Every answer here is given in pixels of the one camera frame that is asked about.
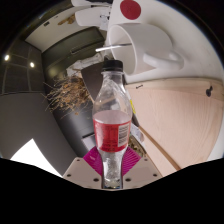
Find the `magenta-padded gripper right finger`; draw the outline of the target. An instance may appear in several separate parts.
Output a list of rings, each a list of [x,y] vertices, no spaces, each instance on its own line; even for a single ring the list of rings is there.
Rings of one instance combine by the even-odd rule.
[[[122,181],[124,189],[140,188],[160,179],[162,175],[151,159],[140,157],[127,148],[122,160]]]

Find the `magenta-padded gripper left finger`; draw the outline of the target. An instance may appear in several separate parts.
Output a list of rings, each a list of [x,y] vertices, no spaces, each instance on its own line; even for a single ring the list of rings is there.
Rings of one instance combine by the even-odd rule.
[[[96,147],[93,147],[83,158],[76,157],[63,178],[84,188],[102,188],[103,164]]]

